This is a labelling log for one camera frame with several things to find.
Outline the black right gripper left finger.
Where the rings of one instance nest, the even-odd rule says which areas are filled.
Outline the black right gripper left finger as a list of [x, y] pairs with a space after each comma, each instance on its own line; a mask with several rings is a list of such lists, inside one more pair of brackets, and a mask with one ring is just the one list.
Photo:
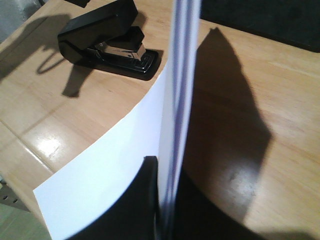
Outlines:
[[154, 240], [158, 211], [158, 159], [146, 156], [121, 197], [70, 240]]

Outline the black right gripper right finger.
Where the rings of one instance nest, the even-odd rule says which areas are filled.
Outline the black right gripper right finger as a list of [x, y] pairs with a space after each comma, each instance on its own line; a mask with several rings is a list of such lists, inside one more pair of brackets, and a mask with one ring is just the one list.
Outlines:
[[302, 231], [256, 233], [214, 205], [182, 170], [175, 203], [175, 240], [314, 240]]

